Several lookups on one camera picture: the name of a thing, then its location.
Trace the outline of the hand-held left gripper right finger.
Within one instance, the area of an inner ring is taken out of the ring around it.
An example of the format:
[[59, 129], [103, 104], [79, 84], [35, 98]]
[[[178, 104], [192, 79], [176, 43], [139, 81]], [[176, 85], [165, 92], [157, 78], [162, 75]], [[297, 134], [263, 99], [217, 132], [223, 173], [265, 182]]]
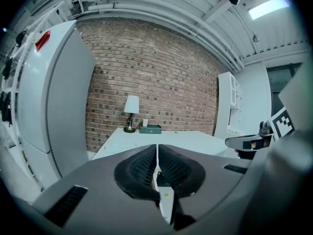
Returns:
[[174, 192], [173, 228], [183, 229], [213, 210], [241, 181], [250, 164], [250, 160], [160, 144], [158, 165], [162, 176], [157, 183]]

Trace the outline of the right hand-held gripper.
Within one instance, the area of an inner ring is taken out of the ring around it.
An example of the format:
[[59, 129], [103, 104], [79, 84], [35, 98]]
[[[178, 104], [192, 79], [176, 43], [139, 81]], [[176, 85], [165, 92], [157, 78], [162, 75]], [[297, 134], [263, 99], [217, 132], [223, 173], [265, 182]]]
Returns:
[[[278, 97], [283, 108], [268, 120], [275, 140], [295, 131], [313, 132], [313, 60], [302, 63]], [[225, 145], [250, 152], [269, 147], [271, 139], [272, 134], [246, 135], [227, 138]]]

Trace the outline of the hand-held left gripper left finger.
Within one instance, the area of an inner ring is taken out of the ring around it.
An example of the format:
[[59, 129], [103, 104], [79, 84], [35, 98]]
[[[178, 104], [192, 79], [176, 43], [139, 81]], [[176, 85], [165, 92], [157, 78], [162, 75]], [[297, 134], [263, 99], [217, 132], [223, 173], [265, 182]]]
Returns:
[[152, 188], [156, 145], [95, 159], [47, 190], [34, 208], [69, 235], [167, 235]]

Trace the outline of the white cabinet with shelves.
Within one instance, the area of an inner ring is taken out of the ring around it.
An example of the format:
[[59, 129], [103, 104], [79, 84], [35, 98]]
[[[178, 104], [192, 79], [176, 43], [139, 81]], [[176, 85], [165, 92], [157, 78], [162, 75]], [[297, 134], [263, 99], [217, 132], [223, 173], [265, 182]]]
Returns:
[[220, 74], [218, 84], [218, 116], [214, 136], [222, 140], [241, 136], [241, 86], [230, 72]]

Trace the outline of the white desk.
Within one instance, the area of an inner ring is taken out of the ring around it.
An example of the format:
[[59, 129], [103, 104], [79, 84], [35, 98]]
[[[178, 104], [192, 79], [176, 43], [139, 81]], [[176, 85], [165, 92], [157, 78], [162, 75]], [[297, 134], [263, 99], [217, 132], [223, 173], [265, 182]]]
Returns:
[[122, 128], [117, 128], [93, 159], [111, 156], [150, 144], [168, 144], [199, 153], [238, 158], [234, 149], [228, 148], [224, 140], [200, 131], [162, 131], [161, 134], [141, 134], [138, 131], [126, 133]]

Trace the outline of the dark window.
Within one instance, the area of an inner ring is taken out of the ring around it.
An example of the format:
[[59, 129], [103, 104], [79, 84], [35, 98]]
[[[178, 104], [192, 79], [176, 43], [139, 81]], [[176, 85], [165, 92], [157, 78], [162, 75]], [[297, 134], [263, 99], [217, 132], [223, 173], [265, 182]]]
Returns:
[[267, 68], [268, 79], [271, 90], [271, 115], [275, 115], [283, 108], [283, 104], [279, 99], [279, 93], [295, 76], [302, 63], [290, 63], [287, 65]]

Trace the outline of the dark green tissue box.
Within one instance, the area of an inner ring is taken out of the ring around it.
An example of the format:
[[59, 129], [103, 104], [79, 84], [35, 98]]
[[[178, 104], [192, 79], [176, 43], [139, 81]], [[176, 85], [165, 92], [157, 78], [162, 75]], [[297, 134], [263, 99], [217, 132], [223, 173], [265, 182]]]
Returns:
[[162, 127], [158, 124], [147, 124], [147, 126], [141, 125], [139, 132], [141, 134], [161, 134]]

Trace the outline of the white shade table lamp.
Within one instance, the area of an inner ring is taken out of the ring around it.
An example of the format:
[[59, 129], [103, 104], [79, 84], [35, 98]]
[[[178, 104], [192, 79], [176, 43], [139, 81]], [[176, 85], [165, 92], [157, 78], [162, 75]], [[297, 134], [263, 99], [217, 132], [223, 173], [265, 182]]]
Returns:
[[124, 132], [134, 133], [135, 128], [133, 128], [133, 115], [139, 113], [139, 97], [135, 95], [129, 95], [124, 107], [124, 112], [128, 114], [126, 125], [124, 127]]

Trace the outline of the grey refrigerator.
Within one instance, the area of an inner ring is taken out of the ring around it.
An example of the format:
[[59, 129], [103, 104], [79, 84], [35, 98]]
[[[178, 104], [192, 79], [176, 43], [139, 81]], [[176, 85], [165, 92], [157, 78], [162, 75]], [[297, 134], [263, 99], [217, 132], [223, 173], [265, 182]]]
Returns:
[[85, 115], [95, 57], [74, 20], [32, 42], [21, 74], [17, 119], [22, 149], [43, 189], [89, 159]]

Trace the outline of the black item on rack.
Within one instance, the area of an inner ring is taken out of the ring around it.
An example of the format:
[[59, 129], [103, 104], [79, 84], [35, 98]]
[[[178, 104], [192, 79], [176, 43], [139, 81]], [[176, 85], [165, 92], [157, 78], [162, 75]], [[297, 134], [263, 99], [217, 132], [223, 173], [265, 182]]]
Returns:
[[0, 95], [0, 113], [3, 122], [8, 122], [9, 126], [12, 125], [11, 116], [11, 93], [1, 92]]
[[13, 58], [10, 57], [5, 63], [5, 66], [2, 70], [2, 75], [3, 75], [4, 80], [7, 80], [9, 78], [11, 67], [12, 67], [12, 62], [13, 62]]
[[24, 39], [24, 37], [25, 37], [26, 32], [27, 32], [27, 29], [25, 29], [24, 31], [20, 32], [20, 33], [16, 36], [15, 41], [16, 41], [16, 46], [17, 46], [17, 48], [19, 48], [19, 47], [22, 45], [22, 41], [23, 41], [23, 39]]

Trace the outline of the white storage rack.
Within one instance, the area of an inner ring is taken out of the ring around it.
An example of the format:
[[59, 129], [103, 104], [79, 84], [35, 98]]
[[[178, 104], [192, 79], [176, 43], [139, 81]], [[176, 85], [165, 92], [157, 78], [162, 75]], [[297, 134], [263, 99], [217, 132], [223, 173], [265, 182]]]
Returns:
[[[27, 29], [25, 37], [22, 41], [22, 45], [17, 48], [16, 41], [14, 40], [11, 48], [7, 50], [5, 56], [0, 59], [0, 95], [1, 92], [11, 93], [11, 116], [12, 125], [9, 126], [8, 122], [3, 122], [0, 113], [0, 138], [5, 148], [7, 148], [9, 155], [13, 158], [17, 166], [23, 171], [23, 173], [31, 180], [33, 180], [33, 173], [29, 167], [26, 155], [22, 147], [22, 138], [18, 127], [17, 117], [17, 101], [19, 93], [19, 85], [22, 74], [23, 64], [27, 55], [27, 51], [24, 47], [27, 43], [28, 33], [31, 32], [31, 27], [27, 26], [22, 31]], [[3, 79], [2, 70], [6, 61], [12, 57], [12, 67], [9, 78]]]

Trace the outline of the rectangular ceiling light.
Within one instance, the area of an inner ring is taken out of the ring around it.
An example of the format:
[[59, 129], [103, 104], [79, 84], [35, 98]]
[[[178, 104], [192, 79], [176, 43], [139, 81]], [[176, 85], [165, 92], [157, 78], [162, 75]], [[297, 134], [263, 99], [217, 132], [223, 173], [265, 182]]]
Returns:
[[289, 7], [290, 3], [287, 0], [269, 0], [248, 11], [253, 20], [260, 18], [266, 14], [276, 10]]

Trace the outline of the white ceiling pipes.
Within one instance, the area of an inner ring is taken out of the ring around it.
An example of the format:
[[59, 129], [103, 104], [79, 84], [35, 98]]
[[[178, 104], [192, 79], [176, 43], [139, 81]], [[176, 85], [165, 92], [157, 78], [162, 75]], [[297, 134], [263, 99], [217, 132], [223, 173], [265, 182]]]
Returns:
[[73, 0], [79, 3], [80, 12], [73, 18], [91, 13], [125, 12], [150, 17], [168, 23], [197, 38], [229, 65], [233, 71], [241, 71], [245, 65], [231, 45], [203, 19], [164, 0]]

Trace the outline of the red fridge sticker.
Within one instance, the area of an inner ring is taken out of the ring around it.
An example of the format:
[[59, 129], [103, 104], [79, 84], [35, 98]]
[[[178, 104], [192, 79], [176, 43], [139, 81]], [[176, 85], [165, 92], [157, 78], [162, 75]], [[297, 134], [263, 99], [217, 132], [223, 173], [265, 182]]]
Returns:
[[38, 52], [43, 45], [49, 40], [51, 35], [51, 30], [48, 30], [47, 32], [45, 32], [42, 37], [35, 43], [35, 47], [36, 47], [36, 52]]

